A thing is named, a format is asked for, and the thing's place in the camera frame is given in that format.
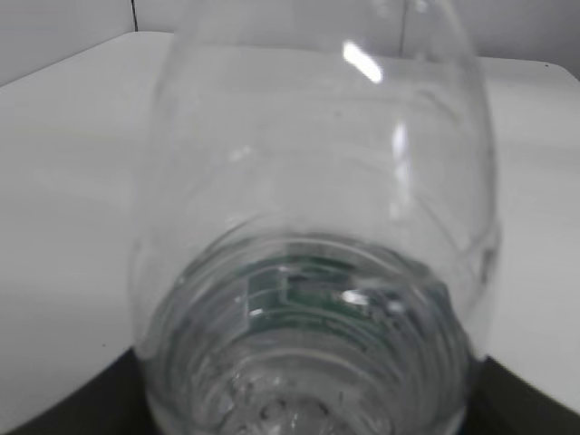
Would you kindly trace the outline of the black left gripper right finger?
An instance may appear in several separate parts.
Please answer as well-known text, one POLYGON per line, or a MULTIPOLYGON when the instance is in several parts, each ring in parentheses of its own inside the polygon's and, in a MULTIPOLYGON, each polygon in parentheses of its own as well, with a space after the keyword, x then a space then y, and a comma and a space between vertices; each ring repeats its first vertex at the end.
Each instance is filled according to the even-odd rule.
POLYGON ((488 358, 459 432, 464 435, 579 435, 579 415, 495 359, 488 358))

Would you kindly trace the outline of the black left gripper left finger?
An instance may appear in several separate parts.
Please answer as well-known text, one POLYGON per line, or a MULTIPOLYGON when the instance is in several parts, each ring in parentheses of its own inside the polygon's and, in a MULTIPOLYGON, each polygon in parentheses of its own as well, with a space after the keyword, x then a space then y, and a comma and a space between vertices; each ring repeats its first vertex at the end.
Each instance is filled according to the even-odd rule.
POLYGON ((52 408, 11 430, 13 435, 158 432, 132 349, 52 408))

